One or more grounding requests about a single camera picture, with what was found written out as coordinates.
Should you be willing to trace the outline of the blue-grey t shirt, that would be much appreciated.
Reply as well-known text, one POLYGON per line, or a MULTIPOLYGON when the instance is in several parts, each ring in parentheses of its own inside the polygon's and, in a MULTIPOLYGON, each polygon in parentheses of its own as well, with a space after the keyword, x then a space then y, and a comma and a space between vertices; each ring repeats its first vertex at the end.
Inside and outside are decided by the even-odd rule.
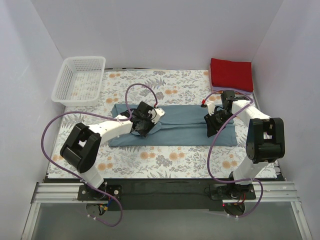
POLYGON ((121 135, 108 142, 110 147, 130 146, 210 146, 214 136, 207 136, 204 116, 207 109, 199 105, 163 106, 165 115, 146 137, 137 132, 121 135))

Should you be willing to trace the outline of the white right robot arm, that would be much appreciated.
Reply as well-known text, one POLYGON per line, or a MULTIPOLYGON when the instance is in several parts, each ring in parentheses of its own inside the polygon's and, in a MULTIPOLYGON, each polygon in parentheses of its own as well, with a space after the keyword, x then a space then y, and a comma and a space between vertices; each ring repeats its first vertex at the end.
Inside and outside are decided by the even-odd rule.
POLYGON ((261 112, 253 105, 254 100, 247 94, 236 95, 233 90, 227 89, 222 92, 220 99, 222 102, 220 110, 207 97, 201 102, 201 107, 208 111, 204 117, 207 136, 213 137, 210 149, 213 149, 221 132, 235 117, 239 117, 248 127, 244 160, 230 174, 228 180, 214 178, 218 183, 228 184, 227 195, 237 199, 245 192, 243 185, 254 182, 264 167, 284 157, 284 121, 279 117, 270 117, 261 112))

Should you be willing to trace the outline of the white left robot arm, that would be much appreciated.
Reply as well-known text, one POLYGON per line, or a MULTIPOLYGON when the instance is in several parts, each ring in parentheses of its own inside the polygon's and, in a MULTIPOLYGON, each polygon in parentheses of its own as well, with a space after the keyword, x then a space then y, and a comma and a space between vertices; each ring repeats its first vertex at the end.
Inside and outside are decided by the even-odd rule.
POLYGON ((77 170, 85 183, 91 185, 89 194, 95 200, 101 200, 107 191, 104 179, 95 167, 100 145, 134 132, 145 138, 164 115, 162 108, 142 101, 136 108, 121 112, 112 120, 93 125, 78 123, 63 144, 60 155, 77 170))

